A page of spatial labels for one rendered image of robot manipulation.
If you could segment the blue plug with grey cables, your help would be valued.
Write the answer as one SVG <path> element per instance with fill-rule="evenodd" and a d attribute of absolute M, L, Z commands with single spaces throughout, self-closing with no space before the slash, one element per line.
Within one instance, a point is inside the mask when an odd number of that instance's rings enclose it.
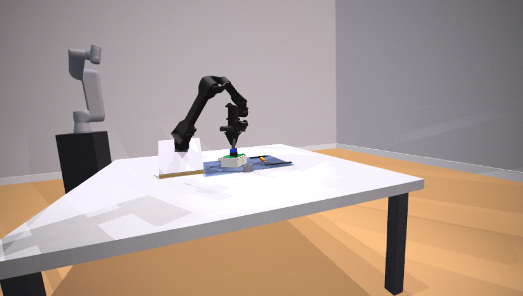
<path fill-rule="evenodd" d="M 237 152 L 237 148 L 235 148 L 235 145 L 236 145 L 236 139 L 233 139 L 233 144 L 231 146 L 230 153 Z"/>

